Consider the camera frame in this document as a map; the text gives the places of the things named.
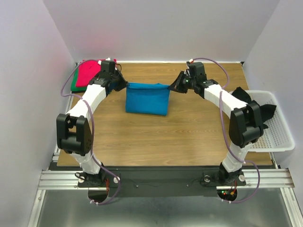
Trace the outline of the blue t-shirt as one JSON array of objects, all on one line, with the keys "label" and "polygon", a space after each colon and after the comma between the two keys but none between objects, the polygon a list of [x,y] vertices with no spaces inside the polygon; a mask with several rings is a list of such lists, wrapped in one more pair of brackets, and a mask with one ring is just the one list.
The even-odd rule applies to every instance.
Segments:
[{"label": "blue t-shirt", "polygon": [[168,85],[129,83],[126,87],[125,111],[134,114],[166,116],[169,94]]}]

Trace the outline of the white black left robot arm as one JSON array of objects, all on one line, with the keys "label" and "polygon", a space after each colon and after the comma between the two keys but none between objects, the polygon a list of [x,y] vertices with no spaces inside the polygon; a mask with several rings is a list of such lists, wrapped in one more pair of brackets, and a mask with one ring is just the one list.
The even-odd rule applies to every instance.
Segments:
[{"label": "white black left robot arm", "polygon": [[82,168],[83,171],[76,174],[79,184],[93,187],[100,187],[106,181],[104,166],[93,153],[93,113],[112,91],[118,92],[127,86],[115,61],[99,60],[97,64],[100,71],[89,81],[76,105],[56,118],[58,148],[71,155]]}]

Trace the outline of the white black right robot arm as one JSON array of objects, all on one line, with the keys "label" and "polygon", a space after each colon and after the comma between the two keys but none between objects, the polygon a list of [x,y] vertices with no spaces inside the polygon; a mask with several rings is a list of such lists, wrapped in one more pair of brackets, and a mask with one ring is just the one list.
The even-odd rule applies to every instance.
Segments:
[{"label": "white black right robot arm", "polygon": [[260,107],[256,103],[239,100],[215,80],[207,79],[203,63],[194,60],[187,62],[187,69],[181,71],[169,86],[169,90],[178,93],[186,93],[189,89],[216,105],[220,115],[225,114],[230,120],[229,129],[223,129],[228,153],[218,172],[219,182],[229,184],[240,175],[249,149],[263,135]]}]

